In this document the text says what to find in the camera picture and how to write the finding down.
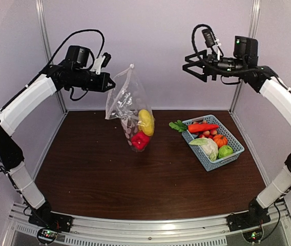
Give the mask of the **clear polka dot zip bag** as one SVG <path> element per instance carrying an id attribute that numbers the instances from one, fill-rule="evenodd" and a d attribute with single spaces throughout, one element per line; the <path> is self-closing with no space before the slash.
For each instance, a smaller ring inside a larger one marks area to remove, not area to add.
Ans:
<path id="1" fill-rule="evenodd" d="M 105 119 L 118 118 L 131 149 L 135 152 L 142 152 L 148 145 L 141 151 L 137 150 L 132 146 L 131 138 L 141 131 L 138 127 L 139 111 L 146 109 L 152 116 L 153 112 L 150 101 L 137 76 L 135 65 L 130 64 L 127 69 L 115 75 L 113 81 L 116 83 L 116 87 L 108 93 Z"/>

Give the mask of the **yellow toy bell pepper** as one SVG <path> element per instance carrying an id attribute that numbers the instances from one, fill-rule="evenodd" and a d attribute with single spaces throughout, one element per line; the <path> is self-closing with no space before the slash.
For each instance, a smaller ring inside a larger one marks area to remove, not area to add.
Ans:
<path id="1" fill-rule="evenodd" d="M 145 135 L 152 136 L 154 134 L 154 119 L 152 114 L 146 110 L 142 109 L 138 113 L 138 127 Z"/>

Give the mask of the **orange toy carrot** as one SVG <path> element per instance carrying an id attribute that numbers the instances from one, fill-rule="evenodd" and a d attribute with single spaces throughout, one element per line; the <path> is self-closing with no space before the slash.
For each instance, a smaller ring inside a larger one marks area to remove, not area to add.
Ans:
<path id="1" fill-rule="evenodd" d="M 170 122 L 169 126 L 178 132 L 189 131 L 190 133 L 198 133 L 204 131 L 210 131 L 218 129 L 219 126 L 216 124 L 191 124 L 186 125 L 182 121 L 177 120 L 175 122 Z"/>

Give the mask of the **red toy bell pepper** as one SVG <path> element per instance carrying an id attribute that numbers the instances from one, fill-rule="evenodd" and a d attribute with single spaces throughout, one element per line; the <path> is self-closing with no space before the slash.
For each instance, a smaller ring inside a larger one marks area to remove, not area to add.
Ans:
<path id="1" fill-rule="evenodd" d="M 143 150 L 150 142 L 150 137 L 145 135 L 142 131 L 139 131 L 131 138 L 132 146 L 137 150 Z"/>

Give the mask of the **green toy apple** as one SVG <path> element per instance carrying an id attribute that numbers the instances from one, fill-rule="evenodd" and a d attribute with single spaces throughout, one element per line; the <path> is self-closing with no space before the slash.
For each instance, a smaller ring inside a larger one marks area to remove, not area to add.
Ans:
<path id="1" fill-rule="evenodd" d="M 219 148 L 218 159 L 230 156 L 234 153 L 233 149 L 229 145 L 223 145 Z"/>

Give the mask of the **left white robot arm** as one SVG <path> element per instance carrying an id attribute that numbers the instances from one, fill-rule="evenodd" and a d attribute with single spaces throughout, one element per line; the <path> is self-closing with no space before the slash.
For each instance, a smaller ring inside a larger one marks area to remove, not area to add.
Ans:
<path id="1" fill-rule="evenodd" d="M 91 50 L 70 46 L 58 65 L 46 65 L 36 78 L 0 109 L 0 162 L 27 204 L 37 210 L 35 219 L 43 227 L 55 223 L 55 216 L 44 208 L 46 199 L 37 188 L 24 163 L 22 149 L 12 139 L 16 128 L 43 101 L 61 89 L 80 88 L 85 92 L 107 92 L 115 88 L 110 74 L 103 72 L 111 59 L 105 52 L 87 67 Z"/>

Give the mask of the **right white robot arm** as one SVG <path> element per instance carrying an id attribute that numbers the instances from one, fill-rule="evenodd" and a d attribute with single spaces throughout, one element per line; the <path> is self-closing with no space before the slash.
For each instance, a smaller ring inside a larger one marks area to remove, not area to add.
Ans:
<path id="1" fill-rule="evenodd" d="M 206 50 L 195 50 L 185 57 L 183 71 L 207 81 L 217 75 L 237 77 L 249 84 L 266 98 L 291 126 L 291 89 L 288 88 L 268 66 L 258 65 L 258 41 L 254 38 L 235 36 L 233 57 L 219 57 L 218 52 L 208 54 Z M 291 188 L 291 153 L 284 167 L 270 184 L 248 205 L 244 222 L 255 226 L 264 220 L 268 207 Z"/>

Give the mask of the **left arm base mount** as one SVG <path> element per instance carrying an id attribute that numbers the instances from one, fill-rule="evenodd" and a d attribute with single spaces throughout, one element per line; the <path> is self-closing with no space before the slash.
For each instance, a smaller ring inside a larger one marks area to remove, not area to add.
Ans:
<path id="1" fill-rule="evenodd" d="M 73 217 L 53 212 L 48 201 L 38 209 L 29 204 L 27 207 L 31 210 L 28 222 L 40 227 L 36 233 L 36 239 L 41 245 L 52 244 L 59 233 L 71 231 Z"/>

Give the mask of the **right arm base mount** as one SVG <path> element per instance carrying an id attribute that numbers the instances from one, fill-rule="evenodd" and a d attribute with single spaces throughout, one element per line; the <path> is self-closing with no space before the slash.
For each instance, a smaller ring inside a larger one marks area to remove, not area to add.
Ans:
<path id="1" fill-rule="evenodd" d="M 230 232 L 241 231 L 243 239 L 251 244 L 259 243 L 263 236 L 263 225 L 271 221 L 267 213 L 259 218 L 252 217 L 249 211 L 242 213 L 231 213 L 226 217 Z"/>

